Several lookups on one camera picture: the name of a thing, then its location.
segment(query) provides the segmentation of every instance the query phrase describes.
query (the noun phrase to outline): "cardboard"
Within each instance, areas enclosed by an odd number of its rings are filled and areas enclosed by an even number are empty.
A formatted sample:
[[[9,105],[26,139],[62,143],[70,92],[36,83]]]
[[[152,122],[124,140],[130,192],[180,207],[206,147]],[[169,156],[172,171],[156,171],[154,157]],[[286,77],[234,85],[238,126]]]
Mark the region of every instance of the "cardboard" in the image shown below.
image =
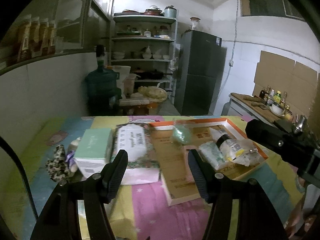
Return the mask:
[[[317,72],[300,62],[261,51],[254,78],[253,96],[268,85],[277,92],[288,93],[287,104],[295,114],[309,116],[316,95]]]
[[[209,127],[221,128],[228,131],[233,138],[247,138],[236,125],[227,118],[196,119],[189,120],[192,124],[192,141],[188,145],[199,147],[201,144],[212,141]],[[184,162],[184,150],[181,145],[172,143],[173,122],[150,123],[150,133],[153,146],[156,150],[157,159],[162,171],[161,179],[165,185],[168,205],[175,205],[189,200],[199,198],[199,192],[194,183],[186,179],[187,170]],[[260,155],[265,159],[268,157],[259,149]],[[222,172],[230,179],[240,179],[244,174],[252,171],[256,166],[245,167],[243,165],[230,163],[230,165],[218,172]]]

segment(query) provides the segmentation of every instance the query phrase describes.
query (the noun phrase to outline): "label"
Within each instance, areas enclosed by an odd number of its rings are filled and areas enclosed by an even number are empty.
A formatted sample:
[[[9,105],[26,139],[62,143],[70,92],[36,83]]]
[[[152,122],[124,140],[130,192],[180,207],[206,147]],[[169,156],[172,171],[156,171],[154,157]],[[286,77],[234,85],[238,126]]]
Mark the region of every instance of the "label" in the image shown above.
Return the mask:
[[[128,161],[133,162],[147,154],[147,146],[143,127],[136,124],[128,124],[118,131],[117,151],[125,150],[128,153]]]

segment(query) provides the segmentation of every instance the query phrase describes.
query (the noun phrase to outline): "table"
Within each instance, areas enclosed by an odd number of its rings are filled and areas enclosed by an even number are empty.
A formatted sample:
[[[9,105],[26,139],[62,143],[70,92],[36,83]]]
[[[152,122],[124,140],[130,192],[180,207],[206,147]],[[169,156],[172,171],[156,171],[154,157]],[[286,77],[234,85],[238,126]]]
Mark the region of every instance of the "table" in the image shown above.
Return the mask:
[[[20,156],[29,178],[38,213],[41,212],[56,186],[44,168],[46,160],[52,158],[55,148],[45,143],[53,133],[59,130],[67,132],[68,136],[61,142],[66,146],[77,137],[81,137],[89,128],[114,129],[117,124],[130,121],[154,122],[172,121],[174,118],[187,120],[216,117],[218,116],[97,116],[48,120]],[[240,117],[229,116],[228,118],[245,131],[246,122]],[[250,178],[256,179],[261,184],[284,223],[302,197],[302,193],[296,187],[296,173],[288,163],[281,160],[278,154],[262,146],[261,149],[269,158],[259,169],[250,174]],[[10,176],[6,198],[2,203],[1,215],[11,231],[19,239],[29,239],[35,220],[17,171],[13,171]],[[150,184],[121,186],[109,222],[116,236],[131,240],[145,240],[147,236],[151,236],[152,240],[197,240],[202,238],[209,213],[210,207],[202,199],[168,207],[161,181],[158,181]],[[83,240],[89,240],[85,218],[80,216],[79,221]]]
[[[221,115],[249,116],[274,127],[273,122],[280,119],[269,109],[263,110],[258,106],[252,106],[252,101],[244,100],[244,97],[248,97],[248,95],[230,93],[229,97],[228,106],[223,109]]]

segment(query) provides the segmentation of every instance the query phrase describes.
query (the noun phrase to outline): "plate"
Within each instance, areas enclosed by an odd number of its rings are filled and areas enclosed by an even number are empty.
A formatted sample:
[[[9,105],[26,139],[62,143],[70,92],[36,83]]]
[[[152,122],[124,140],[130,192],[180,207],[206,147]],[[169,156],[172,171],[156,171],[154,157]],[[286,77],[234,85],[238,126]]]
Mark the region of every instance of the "plate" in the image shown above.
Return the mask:
[[[284,117],[284,114],[277,114],[275,111],[272,110],[272,106],[269,106],[269,109],[271,111],[271,113],[273,113],[275,116],[279,117],[279,118],[283,118]]]

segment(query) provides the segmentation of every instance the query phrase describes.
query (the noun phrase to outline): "pot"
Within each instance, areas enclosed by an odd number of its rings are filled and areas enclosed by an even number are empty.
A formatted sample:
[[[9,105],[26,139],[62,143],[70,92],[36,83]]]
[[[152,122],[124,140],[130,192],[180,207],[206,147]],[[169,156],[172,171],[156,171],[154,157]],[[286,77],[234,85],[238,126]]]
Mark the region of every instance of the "pot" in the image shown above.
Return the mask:
[[[177,9],[173,7],[173,5],[169,5],[164,9],[164,17],[167,18],[176,18],[177,17]]]

